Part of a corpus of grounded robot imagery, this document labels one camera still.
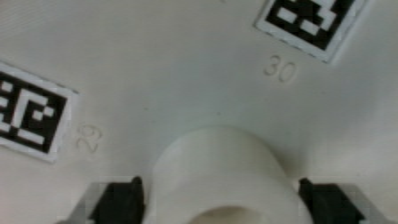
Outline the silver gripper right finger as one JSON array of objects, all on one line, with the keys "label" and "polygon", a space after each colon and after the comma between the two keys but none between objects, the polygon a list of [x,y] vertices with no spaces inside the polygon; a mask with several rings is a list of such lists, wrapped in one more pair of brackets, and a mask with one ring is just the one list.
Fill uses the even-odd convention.
[{"label": "silver gripper right finger", "polygon": [[354,186],[302,178],[299,195],[315,224],[391,224]]}]

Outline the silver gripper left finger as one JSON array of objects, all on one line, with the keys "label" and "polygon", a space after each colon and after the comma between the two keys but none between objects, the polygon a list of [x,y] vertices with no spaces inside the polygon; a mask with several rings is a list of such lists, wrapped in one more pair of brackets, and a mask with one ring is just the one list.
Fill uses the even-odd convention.
[{"label": "silver gripper left finger", "polygon": [[126,182],[89,185],[68,218],[55,224],[142,224],[144,183],[135,176]]}]

